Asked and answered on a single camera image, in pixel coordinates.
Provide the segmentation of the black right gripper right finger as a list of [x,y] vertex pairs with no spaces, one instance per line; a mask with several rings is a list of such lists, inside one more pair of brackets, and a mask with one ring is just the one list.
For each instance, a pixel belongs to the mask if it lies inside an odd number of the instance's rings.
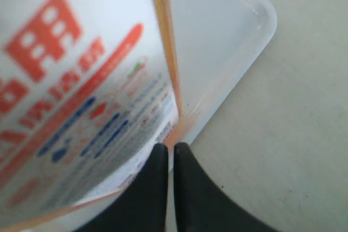
[[275,231],[227,197],[184,142],[173,150],[173,192],[178,231]]

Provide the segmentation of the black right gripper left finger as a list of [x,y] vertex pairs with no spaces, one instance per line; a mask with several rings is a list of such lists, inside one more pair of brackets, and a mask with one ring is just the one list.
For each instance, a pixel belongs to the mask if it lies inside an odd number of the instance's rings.
[[141,171],[104,211],[77,231],[165,231],[169,154],[154,145]]

